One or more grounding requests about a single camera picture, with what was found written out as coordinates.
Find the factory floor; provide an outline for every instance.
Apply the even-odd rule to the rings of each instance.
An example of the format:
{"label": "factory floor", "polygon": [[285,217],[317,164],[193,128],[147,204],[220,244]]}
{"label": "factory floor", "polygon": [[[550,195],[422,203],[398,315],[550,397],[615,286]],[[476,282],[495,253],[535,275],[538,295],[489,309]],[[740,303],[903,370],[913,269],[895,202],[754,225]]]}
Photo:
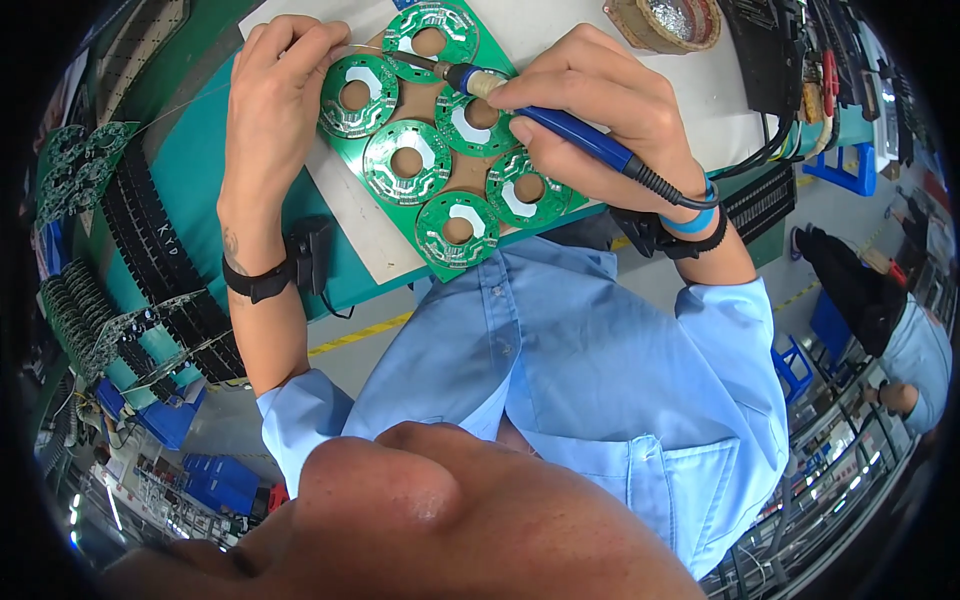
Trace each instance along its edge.
{"label": "factory floor", "polygon": [[[808,222],[824,228],[851,246],[861,247],[873,238],[872,246],[886,255],[894,255],[903,240],[900,226],[893,219],[884,220],[887,205],[898,196],[897,183],[909,193],[920,181],[919,173],[904,170],[897,183],[884,177],[877,178],[873,197],[857,196],[843,188],[822,180],[810,180],[800,173],[798,166],[798,202],[786,218],[786,231]],[[677,292],[683,282],[671,261],[661,258],[647,260],[632,246],[619,249],[619,282],[653,303],[659,309],[672,313]],[[819,286],[798,299],[794,298],[815,280],[812,268],[804,261],[791,262],[788,242],[784,240],[783,256],[759,269],[766,283],[771,304],[775,307],[775,325],[779,337],[792,334],[799,341],[809,339],[810,316],[816,303]],[[395,290],[356,307],[349,321],[326,318],[312,323],[307,329],[308,347],[381,324],[415,308],[413,293],[407,288]],[[320,353],[310,364],[322,370],[347,394],[356,397],[373,368],[394,340],[398,327],[363,337],[344,346]],[[231,454],[258,473],[266,482],[282,481],[276,462],[270,457],[260,438],[260,414],[250,391],[221,391],[209,394],[188,434],[181,452]],[[171,453],[172,459],[178,453]]]}

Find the blue soldering iron handle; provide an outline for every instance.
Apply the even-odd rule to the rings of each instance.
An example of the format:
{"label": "blue soldering iron handle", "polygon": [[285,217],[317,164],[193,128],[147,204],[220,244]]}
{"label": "blue soldering iron handle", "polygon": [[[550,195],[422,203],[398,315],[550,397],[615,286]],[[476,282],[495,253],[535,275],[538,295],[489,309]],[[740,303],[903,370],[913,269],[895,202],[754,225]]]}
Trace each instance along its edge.
{"label": "blue soldering iron handle", "polygon": [[618,173],[622,173],[627,163],[634,157],[633,152],[615,139],[606,136],[565,110],[527,107],[517,108],[514,112],[537,121],[556,135],[575,144],[587,154],[609,165]]}

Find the black wrist strap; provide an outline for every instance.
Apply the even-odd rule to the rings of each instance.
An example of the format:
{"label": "black wrist strap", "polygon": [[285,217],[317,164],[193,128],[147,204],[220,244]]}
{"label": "black wrist strap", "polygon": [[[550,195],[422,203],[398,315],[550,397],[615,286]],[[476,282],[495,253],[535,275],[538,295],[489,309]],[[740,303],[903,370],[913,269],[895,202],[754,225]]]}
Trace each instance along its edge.
{"label": "black wrist strap", "polygon": [[227,286],[237,294],[250,298],[253,304],[278,296],[293,278],[290,261],[286,258],[267,273],[254,277],[240,275],[231,269],[226,255],[223,258],[223,266],[224,281],[227,282]]}
{"label": "black wrist strap", "polygon": [[681,240],[666,230],[655,212],[634,212],[622,208],[611,207],[610,213],[616,223],[627,234],[636,249],[646,257],[654,252],[664,252],[672,260],[681,258],[699,258],[703,252],[710,252],[723,242],[727,235],[727,209],[722,204],[717,206],[720,219],[713,234],[699,242]]}

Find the soldering iron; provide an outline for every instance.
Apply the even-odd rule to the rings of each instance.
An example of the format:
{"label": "soldering iron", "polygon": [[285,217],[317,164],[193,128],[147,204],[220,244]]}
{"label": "soldering iron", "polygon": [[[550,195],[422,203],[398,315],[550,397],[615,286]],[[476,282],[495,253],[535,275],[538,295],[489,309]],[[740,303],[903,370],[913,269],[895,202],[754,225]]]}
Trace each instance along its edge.
{"label": "soldering iron", "polygon": [[[454,64],[446,60],[427,59],[402,51],[384,52],[383,54],[430,71],[434,76],[444,80],[460,93],[484,100],[494,89],[507,82],[504,78],[468,62]],[[618,173],[638,181],[671,204],[694,210],[709,210],[720,204],[720,195],[717,193],[716,184],[710,181],[706,175],[704,175],[708,188],[706,197],[700,202],[690,200],[680,190],[654,173],[630,149],[565,110],[526,107],[517,108],[513,112],[540,123]]]}

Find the blue wristband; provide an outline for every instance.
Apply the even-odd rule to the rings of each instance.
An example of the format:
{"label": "blue wristband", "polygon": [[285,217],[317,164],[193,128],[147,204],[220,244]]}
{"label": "blue wristband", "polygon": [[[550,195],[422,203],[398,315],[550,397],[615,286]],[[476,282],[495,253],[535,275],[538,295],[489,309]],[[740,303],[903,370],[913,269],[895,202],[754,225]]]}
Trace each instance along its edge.
{"label": "blue wristband", "polygon": [[[706,196],[704,197],[704,203],[712,202],[714,197],[714,191],[716,188],[713,186],[713,183],[711,183],[710,180],[707,178],[706,173],[704,173],[704,181],[707,182],[707,192],[706,192]],[[660,222],[679,233],[699,233],[700,231],[703,231],[704,229],[706,229],[707,226],[709,226],[710,221],[713,220],[713,214],[715,212],[716,212],[716,207],[708,208],[707,210],[701,210],[700,214],[698,214],[693,221],[690,221],[688,223],[677,223],[661,215]]]}

